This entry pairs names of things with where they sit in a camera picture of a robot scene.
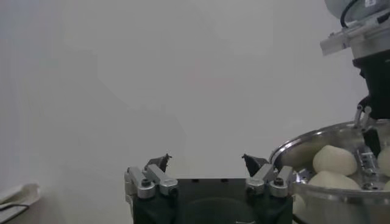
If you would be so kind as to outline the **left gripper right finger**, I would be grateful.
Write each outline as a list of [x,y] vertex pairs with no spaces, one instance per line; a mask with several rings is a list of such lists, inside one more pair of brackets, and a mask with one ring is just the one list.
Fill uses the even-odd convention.
[[265,158],[259,158],[244,154],[242,156],[246,164],[249,178],[246,179],[246,188],[255,195],[264,194],[269,190],[273,197],[285,198],[289,195],[289,188],[293,182],[293,168],[283,166],[276,169]]

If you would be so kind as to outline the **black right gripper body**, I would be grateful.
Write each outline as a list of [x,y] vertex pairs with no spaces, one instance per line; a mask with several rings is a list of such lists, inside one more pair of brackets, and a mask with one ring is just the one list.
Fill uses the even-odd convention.
[[389,50],[356,58],[352,62],[360,69],[369,92],[360,104],[364,108],[371,107],[372,119],[389,119]]

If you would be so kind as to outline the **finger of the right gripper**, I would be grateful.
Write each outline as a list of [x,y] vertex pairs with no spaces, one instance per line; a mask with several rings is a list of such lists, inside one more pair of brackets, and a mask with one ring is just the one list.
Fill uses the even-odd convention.
[[374,127],[376,120],[371,118],[372,108],[365,103],[359,103],[353,120],[353,127],[363,135],[365,145],[377,157],[381,152],[380,138]]

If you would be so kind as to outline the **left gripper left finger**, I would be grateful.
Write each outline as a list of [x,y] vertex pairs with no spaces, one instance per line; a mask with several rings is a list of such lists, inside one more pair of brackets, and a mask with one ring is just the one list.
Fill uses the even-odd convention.
[[126,197],[153,198],[159,192],[162,196],[176,198],[179,182],[165,173],[170,159],[171,156],[166,154],[150,159],[142,169],[128,167],[124,173]]

